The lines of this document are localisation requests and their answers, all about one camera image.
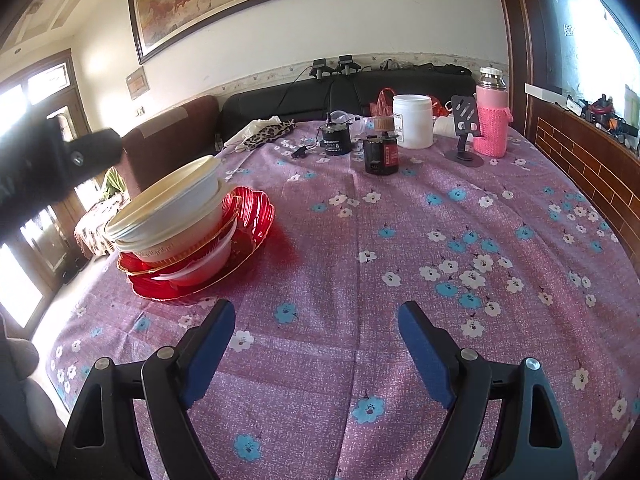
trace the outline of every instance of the floor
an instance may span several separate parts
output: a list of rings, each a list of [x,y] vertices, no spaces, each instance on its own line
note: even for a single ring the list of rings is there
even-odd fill
[[[40,354],[40,364],[32,377],[52,400],[65,425],[69,421],[69,412],[47,376],[47,356],[51,354],[56,338],[71,317],[74,307],[87,288],[98,279],[106,261],[107,256],[94,257],[70,283],[60,289],[33,335],[32,341]]]

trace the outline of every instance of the pink knitted bottle sleeve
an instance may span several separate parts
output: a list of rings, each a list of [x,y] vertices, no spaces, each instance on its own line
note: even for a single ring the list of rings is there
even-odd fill
[[[482,155],[504,156],[507,151],[507,130],[513,116],[508,108],[478,107],[480,133],[474,137],[474,150]]]

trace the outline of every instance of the white cup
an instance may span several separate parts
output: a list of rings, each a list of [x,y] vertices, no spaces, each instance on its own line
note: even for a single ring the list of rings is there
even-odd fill
[[[426,95],[394,97],[394,124],[398,145],[422,150],[433,144],[433,104]]]

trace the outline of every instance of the red glass plate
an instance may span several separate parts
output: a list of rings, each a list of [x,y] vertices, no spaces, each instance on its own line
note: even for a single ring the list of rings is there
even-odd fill
[[[213,245],[218,242],[221,235],[228,232],[228,227],[236,219],[236,215],[238,215],[241,206],[242,197],[236,194],[235,190],[229,192],[222,202],[222,226],[209,233],[204,240],[201,240],[195,246],[184,251],[179,256],[172,258],[170,262],[162,266],[151,266],[140,260],[133,253],[120,253],[118,257],[118,269],[129,276],[143,276],[144,274],[153,274],[159,270],[164,270],[165,273],[176,272],[186,267],[192,261],[202,257],[201,253],[209,252]]]
[[[193,296],[226,278],[258,250],[271,229],[275,208],[262,191],[236,187],[231,193],[240,196],[242,201],[238,212],[238,228],[231,238],[231,256],[222,270],[206,282],[193,286],[158,282],[148,275],[129,276],[133,292],[137,296],[146,300],[168,302]]]

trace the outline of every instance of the red label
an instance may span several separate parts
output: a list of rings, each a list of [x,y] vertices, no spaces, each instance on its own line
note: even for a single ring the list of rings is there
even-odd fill
[[[387,144],[385,146],[385,166],[397,166],[398,165],[398,145]]]

